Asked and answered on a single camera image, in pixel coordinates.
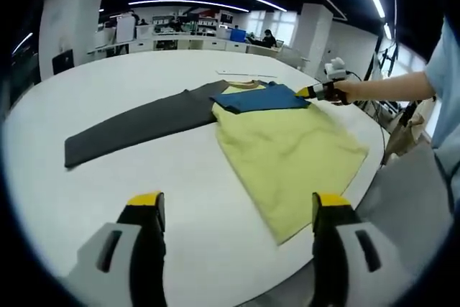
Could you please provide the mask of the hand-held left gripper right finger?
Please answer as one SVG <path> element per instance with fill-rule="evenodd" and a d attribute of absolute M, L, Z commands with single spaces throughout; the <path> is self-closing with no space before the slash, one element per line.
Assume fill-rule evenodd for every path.
<path fill-rule="evenodd" d="M 312 195 L 312 306 L 391 306 L 412 280 L 397 247 L 342 196 Z"/>

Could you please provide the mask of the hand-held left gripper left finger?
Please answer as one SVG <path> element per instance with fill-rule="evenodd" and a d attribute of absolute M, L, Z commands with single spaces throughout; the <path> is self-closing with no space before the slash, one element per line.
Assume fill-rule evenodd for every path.
<path fill-rule="evenodd" d="M 66 288 L 86 306 L 166 306 L 165 197 L 131 198 L 77 251 Z"/>

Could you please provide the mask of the person's right hand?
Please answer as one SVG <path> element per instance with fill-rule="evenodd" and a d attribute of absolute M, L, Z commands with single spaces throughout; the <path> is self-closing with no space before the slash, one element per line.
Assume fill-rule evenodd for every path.
<path fill-rule="evenodd" d="M 356 100 L 355 83 L 344 80 L 333 83 L 334 97 L 332 103 L 337 106 L 347 106 Z"/>

